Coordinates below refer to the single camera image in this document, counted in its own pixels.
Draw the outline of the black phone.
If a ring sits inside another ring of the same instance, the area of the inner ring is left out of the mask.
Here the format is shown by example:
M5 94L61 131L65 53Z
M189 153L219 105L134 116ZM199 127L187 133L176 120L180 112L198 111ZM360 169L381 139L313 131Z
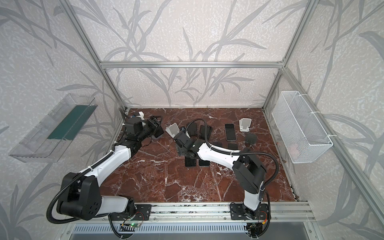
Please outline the black phone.
M238 145L234 144L234 143L228 143L228 147L227 148L229 150L234 150L234 151L237 151L239 149Z
M197 165L197 160L195 158L185 157L185 167L195 167Z

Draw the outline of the white-edged phone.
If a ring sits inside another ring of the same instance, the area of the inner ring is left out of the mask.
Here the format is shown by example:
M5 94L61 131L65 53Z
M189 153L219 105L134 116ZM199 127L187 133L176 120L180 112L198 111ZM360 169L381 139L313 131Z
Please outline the white-edged phone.
M225 124L226 140L229 142L236 141L236 130L234 124Z

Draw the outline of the white front phone stand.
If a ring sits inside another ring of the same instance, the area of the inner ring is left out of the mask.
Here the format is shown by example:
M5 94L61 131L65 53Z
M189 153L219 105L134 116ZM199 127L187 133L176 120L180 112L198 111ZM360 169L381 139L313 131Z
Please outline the white front phone stand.
M242 133L248 133L250 131L252 119L249 118L242 118L239 120L239 128L240 132Z

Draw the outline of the dark grey front phone stand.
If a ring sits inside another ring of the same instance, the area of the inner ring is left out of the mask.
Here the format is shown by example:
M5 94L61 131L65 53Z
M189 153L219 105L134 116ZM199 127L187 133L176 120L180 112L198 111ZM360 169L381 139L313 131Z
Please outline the dark grey front phone stand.
M254 146L258 142L258 136L252 133L247 133L245 134L245 142L250 146Z

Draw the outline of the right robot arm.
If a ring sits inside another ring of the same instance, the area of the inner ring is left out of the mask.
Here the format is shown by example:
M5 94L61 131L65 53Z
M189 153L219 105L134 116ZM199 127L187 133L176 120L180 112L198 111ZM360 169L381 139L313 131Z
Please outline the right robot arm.
M222 165L231 169L245 191L243 206L245 210L256 211L262 201L261 192L266 183L266 167L255 154L232 151L192 139L179 132L173 138L180 156L199 159Z

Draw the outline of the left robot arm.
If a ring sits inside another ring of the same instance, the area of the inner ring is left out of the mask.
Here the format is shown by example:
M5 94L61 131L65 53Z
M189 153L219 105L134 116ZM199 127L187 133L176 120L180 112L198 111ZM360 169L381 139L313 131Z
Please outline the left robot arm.
M164 133L161 123L161 116L151 116L146 120L138 115L125 120L123 133L108 154L79 173L65 175L61 190L48 206L46 217L49 222L88 221L112 213L134 215L136 207L133 198L103 196L100 186L139 151L145 139L159 138Z

